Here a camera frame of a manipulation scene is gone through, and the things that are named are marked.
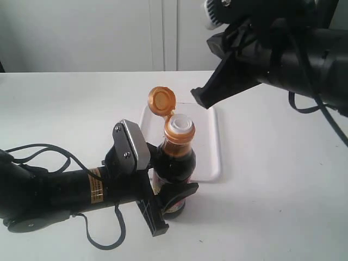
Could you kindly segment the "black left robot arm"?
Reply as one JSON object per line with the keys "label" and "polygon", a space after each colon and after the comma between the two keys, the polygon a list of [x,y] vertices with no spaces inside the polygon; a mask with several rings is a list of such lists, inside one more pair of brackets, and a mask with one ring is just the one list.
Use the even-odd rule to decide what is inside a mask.
{"label": "black left robot arm", "polygon": [[81,165],[69,171],[74,155],[53,145],[39,148],[62,154],[65,164],[49,172],[28,165],[28,158],[14,158],[12,150],[1,151],[1,219],[13,233],[36,231],[91,210],[135,202],[156,237],[168,230],[165,211],[198,190],[197,183],[166,184],[155,194],[148,176],[151,161],[146,159],[139,167],[131,151],[121,155],[111,148],[102,166],[87,169]]}

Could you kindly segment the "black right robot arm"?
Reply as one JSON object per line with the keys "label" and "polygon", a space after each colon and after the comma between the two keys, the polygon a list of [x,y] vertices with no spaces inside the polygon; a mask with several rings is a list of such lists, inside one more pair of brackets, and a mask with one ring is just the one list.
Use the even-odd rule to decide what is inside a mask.
{"label": "black right robot arm", "polygon": [[220,63],[196,102],[210,108],[259,84],[319,98],[347,115],[347,31],[331,29],[337,1],[206,1],[207,40]]}

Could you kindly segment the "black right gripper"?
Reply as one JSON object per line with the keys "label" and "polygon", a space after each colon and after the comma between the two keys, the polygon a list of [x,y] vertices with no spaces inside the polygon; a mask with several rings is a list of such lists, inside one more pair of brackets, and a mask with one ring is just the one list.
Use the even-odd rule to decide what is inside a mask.
{"label": "black right gripper", "polygon": [[273,26],[274,22],[243,21],[207,40],[211,52],[221,62],[203,87],[190,91],[198,105],[209,109],[261,83],[275,84]]}

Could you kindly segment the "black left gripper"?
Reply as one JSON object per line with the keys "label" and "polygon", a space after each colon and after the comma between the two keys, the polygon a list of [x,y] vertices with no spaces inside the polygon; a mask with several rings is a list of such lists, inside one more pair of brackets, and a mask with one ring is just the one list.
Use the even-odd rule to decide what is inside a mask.
{"label": "black left gripper", "polygon": [[157,164],[157,146],[146,143],[150,152],[150,162],[145,170],[130,175],[122,173],[116,158],[114,145],[104,159],[104,205],[119,206],[136,202],[144,217],[152,236],[156,237],[167,232],[169,225],[165,223],[162,213],[180,212],[187,197],[199,188],[198,183],[165,183],[157,195],[154,194],[148,176],[148,170]]}

